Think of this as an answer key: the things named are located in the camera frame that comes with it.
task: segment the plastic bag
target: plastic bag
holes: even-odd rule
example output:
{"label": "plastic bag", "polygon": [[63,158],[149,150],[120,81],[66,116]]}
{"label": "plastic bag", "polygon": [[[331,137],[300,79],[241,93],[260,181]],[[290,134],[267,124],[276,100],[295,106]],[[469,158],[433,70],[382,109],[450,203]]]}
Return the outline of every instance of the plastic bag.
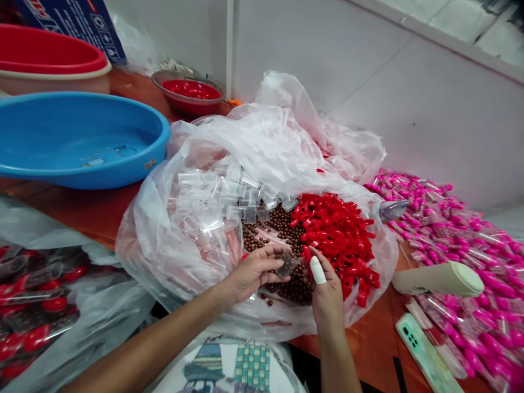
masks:
{"label": "plastic bag", "polygon": [[58,391],[126,341],[154,304],[142,286],[122,273],[82,278],[72,290],[80,319],[2,392]]}
{"label": "plastic bag", "polygon": [[[141,5],[139,2],[121,3],[127,13],[140,15]],[[140,21],[140,28],[136,29],[125,20],[118,9],[118,2],[108,2],[108,12],[111,21],[115,26],[115,31],[120,38],[124,52],[126,53],[127,64],[120,66],[127,73],[138,73],[143,76],[151,76],[160,70],[160,63],[166,61],[166,55],[160,54],[160,49],[155,41],[150,37],[148,28]]]}
{"label": "plastic bag", "polygon": [[292,75],[266,71],[252,103],[290,108],[296,123],[306,130],[326,157],[324,171],[337,171],[344,179],[365,184],[371,180],[386,157],[380,137],[370,131],[353,131],[322,120],[304,87]]}
{"label": "plastic bag", "polygon": [[0,195],[0,239],[33,250],[82,246],[92,263],[121,267],[100,243],[7,195]]}
{"label": "plastic bag", "polygon": [[524,204],[506,204],[497,206],[484,211],[484,218],[492,224],[505,230],[514,241],[524,242],[524,230],[522,230],[522,220],[524,218]]}
{"label": "plastic bag", "polygon": [[[289,75],[276,73],[266,73],[265,81],[272,76],[296,82]],[[284,92],[284,87],[275,87],[274,90]],[[372,241],[376,256],[373,269],[380,273],[382,286],[371,292],[365,308],[355,304],[357,291],[352,292],[344,302],[346,326],[357,321],[387,288],[398,260],[398,247],[393,234],[380,223],[378,209],[383,199],[363,186],[347,181],[332,163],[323,158],[312,134],[315,133],[315,140],[323,136],[324,143],[328,143],[326,135],[333,134],[326,130],[331,128],[307,132],[299,125],[295,111],[302,114],[301,121],[304,122],[308,110],[313,110],[308,108],[307,103],[311,102],[303,89],[299,91],[287,91],[288,101],[295,103],[295,108],[252,103],[236,107],[227,117],[209,116],[192,124],[179,121],[172,125],[168,146],[170,159],[157,166],[143,182],[124,215],[116,244],[117,254],[126,270],[168,310],[225,278],[245,252],[238,219],[224,223],[228,228],[225,231],[226,249],[214,246],[206,250],[181,229],[180,220],[175,218],[179,208],[177,197],[183,191],[183,184],[178,182],[179,174],[196,169],[220,172],[231,165],[242,166],[256,182],[287,195],[322,193],[325,190],[337,193],[343,200],[357,203],[363,217],[375,220],[376,224],[371,228],[377,235]],[[315,119],[318,119],[316,113],[310,115],[311,122],[314,123]],[[361,141],[365,140],[368,142],[354,148],[355,155],[331,157],[332,162],[343,163],[345,175],[351,171],[359,181],[366,181],[374,175],[367,165],[379,165],[380,161],[367,159],[361,165],[359,157],[368,157],[366,150],[380,151],[380,156],[383,156],[378,138],[365,134]],[[190,217],[198,222],[203,220],[197,214]],[[235,305],[213,325],[213,329],[266,342],[287,341],[317,332],[311,307],[283,301],[268,307],[256,296]]]}

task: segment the table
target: table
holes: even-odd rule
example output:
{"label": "table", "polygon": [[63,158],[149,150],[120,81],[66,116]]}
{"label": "table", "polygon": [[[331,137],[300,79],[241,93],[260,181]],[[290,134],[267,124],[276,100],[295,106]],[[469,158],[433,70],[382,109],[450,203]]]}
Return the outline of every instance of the table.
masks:
{"label": "table", "polygon": [[[172,114],[162,94],[150,79],[128,75],[119,70],[110,73],[111,93],[141,101],[159,110],[170,122],[179,120]],[[225,103],[221,113],[232,106]],[[140,189],[140,184],[111,190],[74,190],[52,184],[0,178],[0,190],[13,198],[51,216],[95,241],[114,249],[118,228],[127,206]],[[409,262],[401,252],[398,269]],[[424,376],[395,330],[395,323],[406,310],[403,296],[391,286],[357,323],[346,329],[359,378],[382,392],[401,392],[395,369],[400,361],[407,391],[429,392]],[[317,336],[302,336],[291,344],[319,357]],[[478,378],[460,381],[465,391],[489,392]]]}

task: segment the white bottle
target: white bottle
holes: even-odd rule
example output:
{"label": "white bottle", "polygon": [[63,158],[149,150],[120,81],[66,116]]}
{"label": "white bottle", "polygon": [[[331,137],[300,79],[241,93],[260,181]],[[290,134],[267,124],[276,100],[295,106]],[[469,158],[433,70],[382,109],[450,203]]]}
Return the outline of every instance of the white bottle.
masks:
{"label": "white bottle", "polygon": [[479,275],[470,267],[453,261],[395,272],[391,282],[405,295],[440,293],[477,297],[484,292]]}

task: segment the red plastic basin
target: red plastic basin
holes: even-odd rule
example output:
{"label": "red plastic basin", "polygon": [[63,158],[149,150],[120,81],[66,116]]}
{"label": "red plastic basin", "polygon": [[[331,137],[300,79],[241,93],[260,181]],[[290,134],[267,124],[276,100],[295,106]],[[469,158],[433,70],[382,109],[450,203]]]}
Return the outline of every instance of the red plastic basin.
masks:
{"label": "red plastic basin", "polygon": [[224,93],[206,78],[178,71],[158,71],[151,77],[171,110],[183,117],[215,115],[220,112]]}
{"label": "red plastic basin", "polygon": [[97,47],[64,34],[0,24],[0,70],[30,74],[84,74],[108,65]]}

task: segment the blue plastic basin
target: blue plastic basin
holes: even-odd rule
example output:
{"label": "blue plastic basin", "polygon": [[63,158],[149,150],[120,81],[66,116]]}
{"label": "blue plastic basin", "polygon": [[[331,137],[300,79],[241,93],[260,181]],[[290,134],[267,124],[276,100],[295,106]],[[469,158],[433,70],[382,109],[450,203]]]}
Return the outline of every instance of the blue plastic basin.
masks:
{"label": "blue plastic basin", "polygon": [[142,180],[165,156],[168,120],[127,98],[83,92],[0,100],[0,176],[79,189]]}

